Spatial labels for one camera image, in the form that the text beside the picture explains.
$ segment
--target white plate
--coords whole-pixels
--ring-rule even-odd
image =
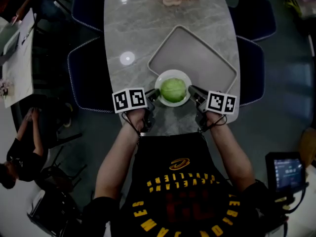
[[[178,102],[178,103],[171,103],[167,100],[165,100],[165,98],[160,95],[158,97],[158,99],[166,106],[170,106],[170,107],[178,107],[178,106],[181,106],[183,104],[185,104],[189,98],[190,98],[190,93],[188,91],[189,89],[189,86],[192,85],[191,83],[191,80],[190,78],[182,71],[180,70],[176,70],[176,69],[172,69],[172,70],[167,70],[165,72],[163,72],[156,80],[156,83],[155,83],[155,89],[160,89],[162,83],[168,79],[171,79],[171,78],[177,78],[177,79],[181,79],[184,81],[185,85],[186,85],[186,88],[187,88],[187,95],[185,96],[185,98]]]

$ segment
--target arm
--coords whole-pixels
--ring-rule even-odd
[[[0,13],[3,13],[10,0],[0,0]]]
[[[138,131],[143,128],[142,119],[144,114],[144,109],[134,110],[128,114],[129,120]],[[118,199],[138,139],[138,134],[132,126],[125,123],[101,164],[94,198],[109,197]]]
[[[28,113],[25,115],[25,117],[24,117],[24,119],[22,121],[22,124],[20,125],[18,133],[16,135],[16,139],[19,140],[19,141],[22,140],[22,137],[23,137],[23,135],[24,135],[24,133],[26,131],[26,128],[27,128],[28,123],[29,123],[28,121],[30,119],[31,111],[32,111],[32,109],[29,109]]]
[[[39,110],[37,108],[32,111],[33,120],[33,140],[35,149],[33,153],[42,156],[44,153],[43,145],[40,140],[40,130],[39,130]]]
[[[211,125],[220,117],[218,114],[207,112],[208,122]],[[255,183],[250,160],[241,149],[227,125],[211,128],[214,142],[221,154],[227,174],[236,188],[242,192]]]
[[[16,12],[16,16],[17,21],[18,20],[22,20],[24,18],[24,14],[25,14],[25,8],[28,6],[28,4],[31,2],[32,0],[25,0],[25,2],[22,4],[22,6],[18,9],[18,11]]]

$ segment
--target hand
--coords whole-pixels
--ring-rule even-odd
[[[17,16],[12,17],[10,24],[13,26],[17,20]]]
[[[28,121],[28,122],[31,122],[32,121],[32,111],[33,111],[33,108],[30,108],[28,113],[26,113],[25,115],[25,120]]]
[[[16,12],[16,21],[22,20],[24,18],[24,14],[25,14],[25,8],[21,7],[18,9],[18,11]]]
[[[207,112],[206,117],[207,117],[207,126],[210,126],[213,123],[215,123],[221,117],[221,115],[218,113]]]
[[[38,108],[33,108],[31,116],[33,121],[37,121],[39,119],[39,109]]]
[[[127,113],[128,119],[132,122],[133,126],[140,132],[143,127],[143,118],[145,115],[145,109],[136,109]]]

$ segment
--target dark blue chair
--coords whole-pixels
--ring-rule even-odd
[[[240,106],[260,100],[265,93],[265,61],[262,48],[237,36],[240,63]]]
[[[92,39],[71,51],[68,69],[75,101],[80,108],[114,112],[103,38]]]
[[[103,32],[104,0],[74,0],[72,17],[82,25]]]
[[[239,0],[229,7],[236,35],[252,41],[264,40],[277,31],[272,6],[268,0]]]

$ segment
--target wrist strap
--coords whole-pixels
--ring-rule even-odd
[[[223,118],[225,118],[225,122],[223,124],[217,124],[219,121],[221,121]],[[212,127],[216,126],[216,125],[225,125],[227,123],[227,117],[226,115],[222,115],[218,120],[216,120],[214,123],[212,123],[211,125],[209,125],[208,127],[206,127],[204,130],[202,129],[198,129],[197,131],[199,133],[203,133],[203,132],[206,132],[207,130],[210,130]]]
[[[142,135],[140,134],[140,132],[136,129],[136,127],[132,124],[132,122],[129,120],[128,116],[127,116],[127,113],[126,112],[123,112],[122,113],[122,118],[130,124],[131,127],[133,127],[133,129],[135,130],[135,132],[137,133],[137,135],[139,136],[139,139],[142,138]]]

